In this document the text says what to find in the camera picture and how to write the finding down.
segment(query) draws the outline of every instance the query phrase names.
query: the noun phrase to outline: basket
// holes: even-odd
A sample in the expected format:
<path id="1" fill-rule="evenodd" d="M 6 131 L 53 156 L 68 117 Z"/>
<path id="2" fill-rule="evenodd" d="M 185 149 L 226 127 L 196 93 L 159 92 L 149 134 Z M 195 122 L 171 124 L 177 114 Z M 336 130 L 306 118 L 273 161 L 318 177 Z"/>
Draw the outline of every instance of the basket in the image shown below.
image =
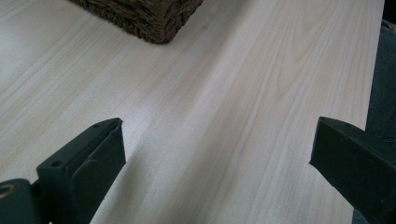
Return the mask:
<path id="1" fill-rule="evenodd" d="M 69 0 L 156 44 L 169 43 L 203 0 Z"/>

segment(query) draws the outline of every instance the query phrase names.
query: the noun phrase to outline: table surface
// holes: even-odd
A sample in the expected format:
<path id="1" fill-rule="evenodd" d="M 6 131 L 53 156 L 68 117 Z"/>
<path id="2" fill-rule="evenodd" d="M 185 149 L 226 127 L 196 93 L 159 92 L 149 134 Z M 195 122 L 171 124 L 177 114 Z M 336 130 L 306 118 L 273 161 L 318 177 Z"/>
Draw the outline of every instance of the table surface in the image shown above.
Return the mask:
<path id="1" fill-rule="evenodd" d="M 152 45 L 65 0 L 0 3 L 0 180 L 95 122 L 127 164 L 92 223 L 346 223 L 308 164 L 319 116 L 364 127 L 383 0 L 205 0 Z"/>

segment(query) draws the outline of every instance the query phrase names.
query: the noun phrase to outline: wicker basket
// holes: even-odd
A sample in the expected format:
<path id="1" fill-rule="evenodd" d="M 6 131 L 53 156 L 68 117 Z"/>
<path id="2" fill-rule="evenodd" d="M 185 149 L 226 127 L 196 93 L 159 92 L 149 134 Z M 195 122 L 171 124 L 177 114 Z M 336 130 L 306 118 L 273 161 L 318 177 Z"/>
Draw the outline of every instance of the wicker basket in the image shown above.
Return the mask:
<path id="1" fill-rule="evenodd" d="M 69 0 L 148 42 L 170 42 L 203 0 Z"/>

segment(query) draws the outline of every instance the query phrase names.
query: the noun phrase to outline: light wood tabletop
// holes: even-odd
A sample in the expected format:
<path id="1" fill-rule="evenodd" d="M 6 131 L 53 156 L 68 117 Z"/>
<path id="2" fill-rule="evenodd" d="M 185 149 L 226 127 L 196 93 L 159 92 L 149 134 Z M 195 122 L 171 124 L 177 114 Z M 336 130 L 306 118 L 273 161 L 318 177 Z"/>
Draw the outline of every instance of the light wood tabletop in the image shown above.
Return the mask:
<path id="1" fill-rule="evenodd" d="M 0 181 L 121 118 L 92 223 L 349 224 L 308 164 L 319 116 L 364 127 L 383 0 L 205 0 L 153 45 L 65 0 L 0 2 Z"/>

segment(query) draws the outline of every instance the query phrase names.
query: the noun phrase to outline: wooden table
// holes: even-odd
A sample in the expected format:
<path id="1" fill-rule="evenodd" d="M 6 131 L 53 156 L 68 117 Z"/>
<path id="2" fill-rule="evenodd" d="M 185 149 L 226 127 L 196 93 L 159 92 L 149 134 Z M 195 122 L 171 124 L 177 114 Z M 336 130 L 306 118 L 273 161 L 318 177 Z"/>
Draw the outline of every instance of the wooden table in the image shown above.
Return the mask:
<path id="1" fill-rule="evenodd" d="M 308 164 L 319 116 L 364 127 L 383 0 L 205 0 L 152 45 L 65 0 L 0 2 L 0 180 L 95 122 L 127 164 L 92 223 L 346 223 Z"/>

